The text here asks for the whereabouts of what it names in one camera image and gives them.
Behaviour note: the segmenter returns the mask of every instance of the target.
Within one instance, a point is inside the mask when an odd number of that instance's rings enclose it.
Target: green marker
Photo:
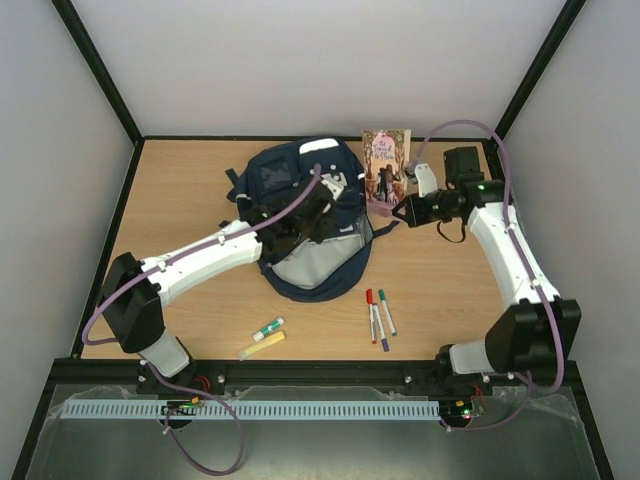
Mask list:
[[[258,330],[256,333],[254,333],[253,339],[256,342],[259,342],[264,337],[275,332],[278,328],[280,328],[280,325],[284,325],[284,318],[282,317],[276,318],[273,322],[268,323],[267,325],[262,327],[260,330]]]
[[[391,318],[391,310],[389,310],[389,305],[387,304],[387,299],[384,296],[384,290],[378,290],[378,295],[380,295],[380,301],[382,302],[382,308],[384,308],[384,314],[387,317],[387,322],[389,323],[389,329],[391,330],[391,336],[395,337],[398,335],[398,331],[396,330],[396,326],[393,324],[393,318]]]

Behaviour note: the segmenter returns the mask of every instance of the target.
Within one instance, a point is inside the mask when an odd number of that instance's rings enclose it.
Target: red marker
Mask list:
[[[373,317],[373,290],[367,290],[367,303],[369,304],[369,322],[371,323],[371,343],[376,344],[376,320]]]

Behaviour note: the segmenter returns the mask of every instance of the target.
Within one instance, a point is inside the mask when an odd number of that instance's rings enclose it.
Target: robotic arm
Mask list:
[[[300,185],[295,197],[307,187],[308,183]],[[179,250],[140,261],[131,253],[116,258],[104,282],[101,303],[132,278],[154,270],[104,312],[122,350],[140,354],[164,377],[183,371],[192,359],[165,328],[162,309],[226,270],[286,255],[307,240],[322,242],[335,229],[333,206],[343,190],[340,182],[323,178],[291,213],[258,231],[253,229],[281,212],[288,199],[253,207],[219,232]]]
[[[393,214],[410,227],[460,217],[487,256],[505,311],[484,339],[446,345],[437,359],[456,374],[506,373],[554,365],[556,350],[539,295],[542,292],[554,313],[566,361],[580,322],[580,307],[575,300],[562,299],[545,277],[511,204],[506,206],[509,224],[505,225],[504,182],[484,180],[475,147],[445,152],[445,172],[448,189],[441,190],[429,166],[419,164],[415,170],[418,193],[405,197]]]

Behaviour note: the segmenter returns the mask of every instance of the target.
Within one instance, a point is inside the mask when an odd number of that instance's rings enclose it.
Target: marker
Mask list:
[[[382,318],[380,317],[380,310],[378,309],[378,304],[373,304],[373,316],[376,318],[378,322],[378,328],[380,329],[380,342],[382,343],[382,350],[385,352],[389,351],[389,342],[387,342],[387,336],[384,334],[384,327],[382,326]]]
[[[285,339],[284,332],[276,332],[273,335],[269,335],[267,338],[260,340],[259,342],[254,343],[253,345],[248,346],[244,350],[240,350],[240,353],[238,353],[238,358],[240,360],[245,360],[249,358],[251,355],[253,355],[254,353],[259,352],[263,348],[270,347],[271,345],[274,345],[284,339]]]
[[[376,341],[376,321],[373,318],[373,290],[367,290],[367,303],[369,304],[369,323],[371,323],[371,343],[374,345]]]
[[[270,333],[275,332],[281,325],[284,325],[284,318],[278,317],[273,322],[266,324],[260,330],[253,334],[253,339],[259,342]]]
[[[389,310],[389,304],[387,303],[387,299],[384,296],[384,290],[378,290],[378,295],[380,295],[380,301],[382,302],[382,308],[384,308],[384,314],[387,316],[387,322],[389,323],[391,336],[395,337],[396,335],[398,335],[398,331],[396,330],[396,326],[393,324],[393,318],[391,318],[391,310]]]

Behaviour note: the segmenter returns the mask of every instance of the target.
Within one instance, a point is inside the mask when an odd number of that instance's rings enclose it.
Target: tabletop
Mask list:
[[[225,170],[241,172],[255,154],[283,143],[264,140],[149,140],[145,142],[112,258],[132,252],[156,256],[206,237],[223,220],[237,218],[226,199]],[[443,152],[478,147],[481,169],[489,169],[480,143],[430,142],[423,154],[444,185]],[[361,142],[349,146],[362,158]],[[419,142],[411,146],[411,158]],[[389,220],[371,217],[375,228]],[[459,238],[460,221],[443,225]],[[398,335],[389,352],[371,344],[368,288],[384,289]],[[442,345],[484,337],[502,314],[495,278],[480,244],[444,240],[435,225],[400,225],[373,242],[366,271],[347,294],[325,303],[296,303],[278,295],[258,266],[244,265],[184,293],[164,310],[166,327],[195,359],[236,359],[251,335],[283,317],[286,340],[252,359],[426,360]],[[112,336],[100,319],[91,338]],[[82,358],[128,358],[118,344],[86,347]]]

